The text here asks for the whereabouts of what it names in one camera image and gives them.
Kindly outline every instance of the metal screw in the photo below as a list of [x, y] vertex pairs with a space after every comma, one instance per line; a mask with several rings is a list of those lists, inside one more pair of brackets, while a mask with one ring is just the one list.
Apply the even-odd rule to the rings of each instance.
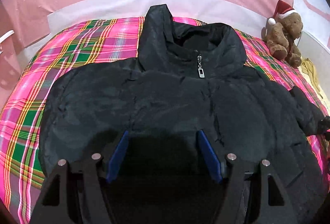
[[236, 158], [237, 158], [237, 156], [234, 153], [228, 153], [227, 157], [229, 160], [232, 160], [232, 161], [236, 160]]
[[92, 155], [92, 159], [93, 160], [98, 160], [98, 159], [100, 159], [101, 158], [101, 154], [99, 154], [99, 153], [94, 153], [93, 155]]
[[60, 160], [57, 162], [57, 164], [58, 164], [59, 166], [63, 166], [63, 165], [66, 164], [66, 160], [64, 160], [64, 159], [60, 159]]
[[262, 160], [261, 163], [262, 163], [264, 166], [270, 166], [270, 161], [268, 161], [268, 160], [266, 160], [266, 159]]

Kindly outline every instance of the red santa hat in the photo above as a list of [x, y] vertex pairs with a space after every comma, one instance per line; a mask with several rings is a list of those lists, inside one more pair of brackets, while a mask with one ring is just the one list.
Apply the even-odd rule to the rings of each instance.
[[273, 15], [273, 18], [268, 19], [268, 23], [270, 25], [275, 25], [275, 17], [278, 16], [278, 18], [283, 19], [285, 17], [287, 17], [288, 15], [292, 14], [292, 13], [296, 13], [297, 11], [295, 9], [293, 9], [291, 7], [290, 4], [287, 4], [286, 2], [279, 0], [277, 2], [276, 8], [275, 8], [275, 12]]

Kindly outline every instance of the brown teddy bear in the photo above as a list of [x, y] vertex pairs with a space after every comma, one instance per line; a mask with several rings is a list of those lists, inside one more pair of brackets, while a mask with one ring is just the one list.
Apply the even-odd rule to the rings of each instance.
[[270, 54], [277, 60], [286, 60], [293, 68], [301, 65], [301, 53], [294, 40], [301, 36], [303, 23], [300, 15], [286, 2], [279, 0], [265, 42]]

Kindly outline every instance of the pink plaid fabric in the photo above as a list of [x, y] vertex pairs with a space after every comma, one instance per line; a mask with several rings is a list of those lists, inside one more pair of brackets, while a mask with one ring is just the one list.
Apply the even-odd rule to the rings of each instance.
[[[203, 24], [189, 18], [174, 20], [195, 26]], [[39, 131], [52, 84], [69, 70], [88, 63], [136, 57], [143, 22], [144, 17], [81, 22], [53, 37], [26, 67], [0, 115], [0, 198], [19, 223], [29, 222], [44, 179], [37, 158]], [[272, 58], [260, 39], [237, 33], [248, 56], [246, 65], [261, 70], [287, 89], [297, 85], [326, 113], [299, 72]], [[325, 171], [328, 145], [316, 136], [310, 137], [309, 142]]]

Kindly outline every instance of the zipper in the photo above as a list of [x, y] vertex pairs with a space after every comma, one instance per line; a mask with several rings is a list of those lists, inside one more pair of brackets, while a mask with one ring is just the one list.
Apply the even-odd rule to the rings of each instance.
[[202, 55], [199, 54], [197, 56], [197, 62], [198, 62], [198, 75], [200, 78], [204, 78], [204, 70], [202, 69]]

